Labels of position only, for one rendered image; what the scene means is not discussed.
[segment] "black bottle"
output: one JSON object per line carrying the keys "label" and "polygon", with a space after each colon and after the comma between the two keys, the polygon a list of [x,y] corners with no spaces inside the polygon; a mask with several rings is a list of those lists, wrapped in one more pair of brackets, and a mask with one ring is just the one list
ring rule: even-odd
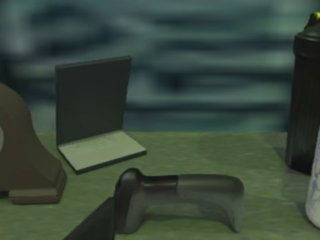
{"label": "black bottle", "polygon": [[304,31],[295,36],[293,52],[285,162],[310,175],[320,126],[320,12],[312,13]]}

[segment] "tabletop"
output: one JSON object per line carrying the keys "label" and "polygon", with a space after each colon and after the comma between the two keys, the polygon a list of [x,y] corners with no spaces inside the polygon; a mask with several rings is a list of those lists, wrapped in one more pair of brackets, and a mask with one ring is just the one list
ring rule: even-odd
{"label": "tabletop", "polygon": [[285,133],[129,132],[147,155],[76,175],[59,154],[55,134],[39,133],[68,175],[60,203],[14,205],[0,198],[0,239],[61,240],[104,200],[128,168],[145,175],[223,174],[245,187],[242,231],[223,222],[184,215],[177,205],[155,207],[133,234],[116,240],[316,240],[320,230],[306,218],[310,177],[284,163]]}

